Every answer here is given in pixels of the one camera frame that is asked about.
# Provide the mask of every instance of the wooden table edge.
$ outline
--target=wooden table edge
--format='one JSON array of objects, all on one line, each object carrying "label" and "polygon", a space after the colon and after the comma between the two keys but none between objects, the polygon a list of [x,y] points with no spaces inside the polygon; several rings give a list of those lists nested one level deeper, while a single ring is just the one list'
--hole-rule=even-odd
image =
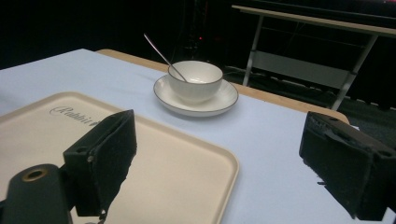
[{"label": "wooden table edge", "polygon": [[[130,54],[122,53],[113,49],[100,49],[96,51],[100,54],[104,54],[106,56],[116,58],[128,63],[134,63],[138,65],[142,65],[148,68],[152,68],[155,70],[166,72],[168,69],[168,65],[164,63],[157,63],[151,60],[139,58]],[[297,111],[305,112],[308,111],[317,112],[321,114],[325,114],[328,116],[332,116],[336,119],[340,119],[341,121],[349,124],[347,117],[335,110],[330,110],[328,108],[320,107],[317,105],[311,105],[308,103],[304,103],[301,101],[293,100],[284,96],[276,95],[266,91],[259,91],[250,87],[242,86],[236,83],[233,83],[239,93],[244,94],[246,96],[262,100],[271,104],[285,106],[290,109],[294,109]]]}]

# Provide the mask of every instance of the plate rim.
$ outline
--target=plate rim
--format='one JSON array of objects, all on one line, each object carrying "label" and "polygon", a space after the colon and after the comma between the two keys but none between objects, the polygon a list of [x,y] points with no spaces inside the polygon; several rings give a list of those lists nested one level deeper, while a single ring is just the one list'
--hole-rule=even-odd
[{"label": "plate rim", "polygon": [[154,85],[153,85],[153,91],[154,91],[154,94],[156,95],[156,97],[161,101],[161,103],[163,103],[163,105],[166,105],[166,107],[167,107],[168,109],[170,109],[169,107],[174,108],[175,110],[172,110],[172,109],[171,109],[171,110],[174,111],[174,112],[176,112],[176,113],[178,113],[178,114],[187,115],[187,113],[188,113],[189,115],[187,115],[187,116],[191,116],[191,117],[209,117],[209,116],[215,116],[215,115],[224,113],[224,112],[226,112],[227,110],[229,110],[231,107],[233,107],[233,106],[236,104],[236,102],[237,102],[238,99],[239,99],[239,92],[238,92],[238,90],[236,89],[236,87],[235,87],[233,84],[231,84],[230,82],[228,82],[227,80],[223,79],[222,82],[226,83],[226,85],[232,86],[233,89],[234,89],[235,92],[236,92],[235,100],[234,100],[230,105],[228,105],[228,106],[226,106],[226,107],[223,107],[223,108],[221,108],[221,109],[206,110],[206,111],[189,110],[189,109],[185,109],[185,108],[180,108],[180,107],[177,107],[177,106],[175,106],[175,105],[171,105],[171,104],[169,104],[168,102],[165,102],[165,100],[159,96],[159,93],[156,92],[156,86],[158,85],[159,81],[162,80],[162,79],[165,79],[167,76],[168,76],[168,74],[166,74],[166,75],[164,75],[164,76],[158,78],[158,79],[155,81],[155,83],[154,83]]}]

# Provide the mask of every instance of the white tablecloth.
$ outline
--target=white tablecloth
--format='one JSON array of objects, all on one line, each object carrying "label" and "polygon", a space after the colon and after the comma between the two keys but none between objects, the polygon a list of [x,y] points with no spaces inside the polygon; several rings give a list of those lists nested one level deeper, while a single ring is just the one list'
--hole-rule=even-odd
[{"label": "white tablecloth", "polygon": [[[181,116],[153,93],[163,75],[85,49],[72,51],[1,70],[0,116],[54,93],[78,91],[231,150],[240,173],[222,223],[365,223],[353,220],[299,157],[305,113],[240,95],[225,114]],[[388,210],[383,222],[394,218]]]}]

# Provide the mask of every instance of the spoon handle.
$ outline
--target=spoon handle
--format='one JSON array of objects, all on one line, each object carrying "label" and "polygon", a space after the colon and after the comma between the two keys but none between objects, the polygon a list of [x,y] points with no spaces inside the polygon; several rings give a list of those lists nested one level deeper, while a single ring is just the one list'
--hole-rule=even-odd
[{"label": "spoon handle", "polygon": [[184,78],[184,77],[180,74],[180,72],[177,71],[177,69],[176,69],[171,63],[169,63],[168,60],[166,60],[166,58],[160,53],[160,51],[157,49],[157,47],[155,47],[154,43],[150,40],[149,36],[146,35],[146,34],[144,34],[144,36],[145,36],[145,38],[147,39],[147,41],[150,43],[150,45],[155,49],[155,51],[157,51],[157,53],[166,61],[166,63],[168,63],[169,66],[171,66],[171,67],[178,73],[178,75],[181,76],[181,78],[183,78],[183,80],[184,80],[185,82],[187,82],[186,78]]}]

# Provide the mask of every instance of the dark floor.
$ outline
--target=dark floor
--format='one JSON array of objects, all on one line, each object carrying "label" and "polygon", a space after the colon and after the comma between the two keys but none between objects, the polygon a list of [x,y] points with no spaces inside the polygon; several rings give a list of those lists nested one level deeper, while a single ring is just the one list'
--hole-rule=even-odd
[{"label": "dark floor", "polygon": [[[224,68],[224,78],[242,84],[245,70],[227,66]],[[330,107],[335,100],[336,90],[322,87],[312,87],[284,80],[277,75],[264,72],[253,72],[249,78],[249,87],[269,91],[278,95],[307,102],[312,105]],[[351,125],[388,147],[396,149],[396,109],[382,110],[377,105],[366,104],[359,100],[346,98],[338,111],[346,115]]]}]

